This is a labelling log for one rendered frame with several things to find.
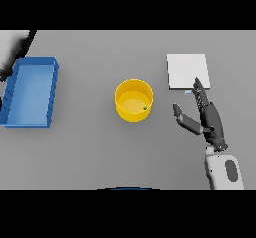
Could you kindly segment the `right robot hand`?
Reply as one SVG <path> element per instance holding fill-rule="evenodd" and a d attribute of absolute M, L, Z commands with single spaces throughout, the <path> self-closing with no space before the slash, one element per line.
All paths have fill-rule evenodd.
<path fill-rule="evenodd" d="M 184 114 L 180 106 L 173 104 L 173 112 L 177 123 L 184 129 L 195 135 L 204 135 L 205 140 L 214 148 L 215 152 L 228 149 L 225 141 L 224 129 L 219 112 L 211 102 L 206 91 L 198 78 L 195 78 L 192 93 L 195 96 L 200 121 L 196 121 Z"/>

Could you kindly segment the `yellow bowl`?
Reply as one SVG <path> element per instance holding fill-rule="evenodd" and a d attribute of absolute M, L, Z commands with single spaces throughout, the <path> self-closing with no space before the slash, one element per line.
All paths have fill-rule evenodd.
<path fill-rule="evenodd" d="M 154 93 L 148 83 L 131 78 L 119 84 L 114 93 L 116 112 L 126 122 L 140 122 L 148 117 L 154 102 Z"/>

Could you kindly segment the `blue plastic tray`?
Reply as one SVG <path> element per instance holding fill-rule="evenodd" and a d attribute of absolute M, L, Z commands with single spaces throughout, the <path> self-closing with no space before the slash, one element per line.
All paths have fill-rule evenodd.
<path fill-rule="evenodd" d="M 58 70 L 55 57 L 20 58 L 5 85 L 0 126 L 49 128 Z"/>

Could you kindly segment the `pale square measuring scale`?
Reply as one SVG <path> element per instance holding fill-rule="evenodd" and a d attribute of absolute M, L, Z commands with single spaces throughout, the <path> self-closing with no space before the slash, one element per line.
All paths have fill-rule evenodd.
<path fill-rule="evenodd" d="M 167 72 L 170 90 L 191 91 L 195 78 L 203 87 L 210 89 L 210 79 L 204 54 L 168 54 Z"/>

